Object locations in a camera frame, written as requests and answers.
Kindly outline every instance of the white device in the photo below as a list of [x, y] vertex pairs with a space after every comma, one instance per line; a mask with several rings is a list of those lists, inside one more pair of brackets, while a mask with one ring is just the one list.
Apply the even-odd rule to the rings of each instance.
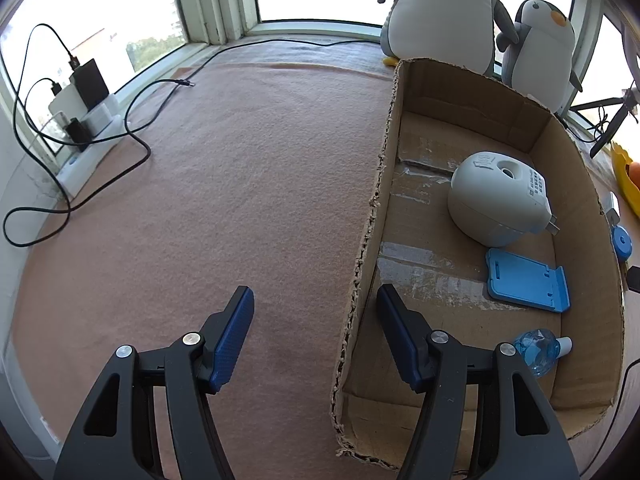
[[[95, 137], [96, 140], [106, 139], [121, 134], [124, 131], [124, 121], [120, 115], [112, 118], [109, 125]], [[88, 146], [84, 152], [75, 153], [58, 172], [58, 181], [72, 197], [76, 197], [82, 186], [98, 167], [100, 161], [109, 153], [109, 150], [118, 144], [123, 137], [106, 140]]]
[[611, 227], [620, 223], [620, 206], [618, 205], [618, 197], [613, 191], [609, 191], [602, 199], [602, 210]]
[[[53, 98], [53, 101], [49, 104], [49, 112], [55, 116], [57, 113], [62, 112], [65, 117], [69, 119], [76, 118], [80, 120], [87, 113], [86, 105], [82, 101], [80, 94], [75, 86], [69, 84], [65, 86], [59, 93]], [[64, 128], [66, 124], [61, 123], [60, 128]]]
[[84, 117], [82, 117], [80, 119], [80, 122], [87, 127], [89, 132], [91, 132], [91, 136], [95, 137], [107, 126], [109, 126], [109, 124], [111, 124], [112, 119], [113, 117], [111, 117], [111, 112], [107, 108], [106, 103], [103, 101], [93, 110], [89, 111]]
[[451, 179], [448, 205], [456, 225], [488, 247], [503, 247], [525, 233], [558, 232], [545, 179], [527, 164], [500, 153], [466, 158]]

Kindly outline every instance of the stuffed penguin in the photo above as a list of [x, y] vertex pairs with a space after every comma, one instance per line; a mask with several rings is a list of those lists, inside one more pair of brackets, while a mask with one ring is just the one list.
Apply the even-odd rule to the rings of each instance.
[[582, 92], [572, 70], [574, 28], [555, 5], [544, 0], [524, 1], [516, 14], [519, 42], [498, 34], [502, 82], [516, 92], [532, 96], [552, 112], [558, 111], [571, 83]]
[[492, 75], [494, 21], [512, 43], [518, 43], [500, 0], [395, 0], [380, 43], [390, 57], [429, 57]]

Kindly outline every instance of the cardboard box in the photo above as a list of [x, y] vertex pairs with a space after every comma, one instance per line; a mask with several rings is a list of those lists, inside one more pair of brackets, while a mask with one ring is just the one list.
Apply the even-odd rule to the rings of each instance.
[[[504, 153], [546, 180], [560, 232], [525, 235], [508, 251], [563, 266], [562, 315], [495, 301], [486, 247], [447, 209], [450, 178], [475, 152]], [[402, 62], [380, 155], [371, 214], [354, 273], [332, 391], [340, 452], [399, 467], [423, 396], [401, 381], [378, 323], [378, 287], [393, 283], [433, 329], [493, 349], [535, 328], [570, 336], [572, 352], [540, 385], [567, 437], [587, 431], [616, 395], [623, 354], [622, 282], [609, 225], [578, 149], [548, 110], [501, 83], [434, 60]], [[468, 468], [477, 387], [468, 386], [456, 470]]]

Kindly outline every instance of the yellow toy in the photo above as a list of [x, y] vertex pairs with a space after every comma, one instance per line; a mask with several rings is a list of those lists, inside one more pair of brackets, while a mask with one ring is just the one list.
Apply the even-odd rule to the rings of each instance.
[[611, 143], [610, 153], [613, 173], [616, 175], [618, 187], [633, 212], [640, 218], [640, 189], [636, 187], [636, 184], [631, 182], [628, 174], [626, 174], [626, 167], [631, 164], [633, 160], [626, 150], [615, 142]]

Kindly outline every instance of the white plush toy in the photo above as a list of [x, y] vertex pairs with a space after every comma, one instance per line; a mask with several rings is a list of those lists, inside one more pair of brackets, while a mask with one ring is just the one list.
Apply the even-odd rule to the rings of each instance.
[[572, 70], [574, 28], [560, 9], [544, 0], [524, 1], [515, 21], [517, 43], [505, 34], [496, 38], [504, 52], [502, 82], [557, 112], [569, 82], [582, 92]]
[[389, 57], [429, 57], [493, 75], [494, 20], [511, 42], [518, 43], [500, 0], [395, 0], [380, 43]]

